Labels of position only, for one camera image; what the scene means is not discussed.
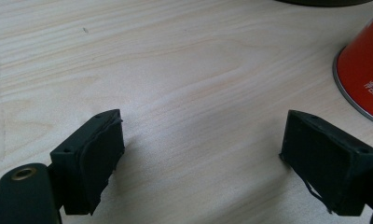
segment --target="wooden table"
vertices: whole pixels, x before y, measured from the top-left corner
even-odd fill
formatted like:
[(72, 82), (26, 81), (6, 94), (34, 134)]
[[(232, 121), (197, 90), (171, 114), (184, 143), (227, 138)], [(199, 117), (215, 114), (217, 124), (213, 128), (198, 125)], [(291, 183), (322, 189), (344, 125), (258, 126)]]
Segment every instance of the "wooden table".
[(0, 0), (0, 177), (119, 108), (126, 153), (72, 223), (368, 223), (326, 212), (279, 160), (289, 109), (373, 146), (332, 78), (373, 2)]

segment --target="table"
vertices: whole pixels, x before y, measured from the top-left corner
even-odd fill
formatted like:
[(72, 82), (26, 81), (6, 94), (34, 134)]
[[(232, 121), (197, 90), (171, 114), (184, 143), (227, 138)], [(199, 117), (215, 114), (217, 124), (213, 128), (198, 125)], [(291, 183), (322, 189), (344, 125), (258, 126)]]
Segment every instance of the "table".
[(289, 109), (373, 146), (332, 78), (373, 2), (0, 1), (0, 177), (119, 108), (126, 153), (63, 223), (368, 223), (326, 212), (278, 158)]

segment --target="red cylindrical container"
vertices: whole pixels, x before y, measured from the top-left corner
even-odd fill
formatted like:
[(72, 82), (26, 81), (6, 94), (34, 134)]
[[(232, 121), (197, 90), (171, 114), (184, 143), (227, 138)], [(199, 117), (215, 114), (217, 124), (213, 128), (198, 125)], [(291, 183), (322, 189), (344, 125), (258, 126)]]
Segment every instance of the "red cylindrical container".
[(334, 78), (350, 104), (373, 120), (373, 21), (338, 54)]

